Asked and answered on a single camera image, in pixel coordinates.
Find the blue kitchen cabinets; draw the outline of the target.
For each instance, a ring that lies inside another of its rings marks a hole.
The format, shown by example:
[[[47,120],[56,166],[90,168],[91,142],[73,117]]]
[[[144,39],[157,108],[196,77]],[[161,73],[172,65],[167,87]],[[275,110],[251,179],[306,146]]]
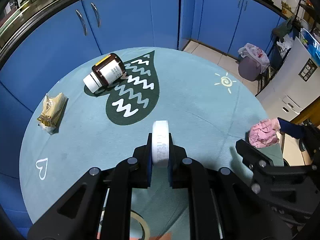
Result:
[[[1,70],[1,168],[18,178],[20,196],[16,202],[7,190],[1,190],[4,209],[10,216],[20,204],[27,219],[36,222],[31,220],[23,199],[20,152],[35,105],[49,95],[48,83],[60,81],[89,61],[94,61],[94,66],[110,53],[164,48],[153,40],[153,25],[170,19],[167,7],[154,18],[151,0],[97,0],[95,4],[101,27],[97,27],[89,3],[76,2],[41,24]]]

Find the brown medicine bottle white cap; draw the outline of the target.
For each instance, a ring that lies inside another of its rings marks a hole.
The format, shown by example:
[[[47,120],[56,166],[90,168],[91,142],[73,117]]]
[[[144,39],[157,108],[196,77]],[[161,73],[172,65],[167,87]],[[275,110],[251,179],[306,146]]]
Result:
[[[125,66],[120,57],[110,53],[91,68],[91,72],[83,79],[91,93],[108,87],[125,73]]]

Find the yellow snack wrapper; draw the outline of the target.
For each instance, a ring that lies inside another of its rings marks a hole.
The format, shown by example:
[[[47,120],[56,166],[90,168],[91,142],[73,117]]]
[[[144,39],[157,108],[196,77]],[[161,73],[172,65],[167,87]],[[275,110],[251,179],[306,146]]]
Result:
[[[67,100],[68,98],[63,93],[59,93],[55,97],[50,97],[48,94],[45,95],[42,104],[42,112],[37,118],[38,125],[44,131],[49,134],[55,132]]]

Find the grey bin with plastic bag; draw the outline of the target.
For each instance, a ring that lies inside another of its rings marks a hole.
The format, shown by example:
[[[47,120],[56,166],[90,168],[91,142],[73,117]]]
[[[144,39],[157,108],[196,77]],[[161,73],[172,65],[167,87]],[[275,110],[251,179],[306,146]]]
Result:
[[[267,54],[259,47],[246,43],[238,50],[241,57],[238,72],[247,81],[256,81],[270,66]]]

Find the blue snack package on cabinet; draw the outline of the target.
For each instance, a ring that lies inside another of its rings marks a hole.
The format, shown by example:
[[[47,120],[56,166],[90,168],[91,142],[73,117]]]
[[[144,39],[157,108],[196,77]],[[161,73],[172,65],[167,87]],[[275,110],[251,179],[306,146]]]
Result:
[[[319,42],[305,28],[300,30],[299,39],[315,62],[320,65]]]

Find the white storage cabinet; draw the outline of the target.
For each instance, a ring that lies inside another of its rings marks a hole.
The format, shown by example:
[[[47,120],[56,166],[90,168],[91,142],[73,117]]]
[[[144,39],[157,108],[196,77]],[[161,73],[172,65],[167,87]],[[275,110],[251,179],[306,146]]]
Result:
[[[268,117],[291,121],[319,97],[319,64],[296,38],[283,65],[257,95]]]

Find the white round lid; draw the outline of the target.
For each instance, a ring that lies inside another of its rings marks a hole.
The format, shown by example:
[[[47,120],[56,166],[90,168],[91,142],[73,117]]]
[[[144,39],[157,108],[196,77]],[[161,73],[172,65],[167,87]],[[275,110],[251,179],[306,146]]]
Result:
[[[155,121],[152,126],[152,163],[167,167],[169,160],[169,125],[167,120]]]

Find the light blue round table mat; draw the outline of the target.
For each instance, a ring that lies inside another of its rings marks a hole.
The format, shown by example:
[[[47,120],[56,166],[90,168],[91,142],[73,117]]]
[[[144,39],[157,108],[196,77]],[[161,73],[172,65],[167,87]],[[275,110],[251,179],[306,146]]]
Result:
[[[267,118],[257,98],[236,77],[205,59],[164,48],[118,51],[125,74],[92,94],[84,84],[94,61],[49,82],[49,95],[67,97],[58,128],[45,131],[35,111],[20,152],[20,181],[29,216],[37,221],[89,168],[103,170],[130,157],[149,134],[152,146],[171,135],[187,154],[212,169],[242,176],[235,143]]]

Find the pink wrapper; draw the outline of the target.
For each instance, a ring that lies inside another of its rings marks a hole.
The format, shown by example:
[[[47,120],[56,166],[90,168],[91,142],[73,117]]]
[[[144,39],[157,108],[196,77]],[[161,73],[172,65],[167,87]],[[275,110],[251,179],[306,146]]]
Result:
[[[249,143],[255,148],[265,148],[277,144],[279,138],[277,132],[280,131],[280,123],[277,118],[265,119],[253,125],[249,130]]]

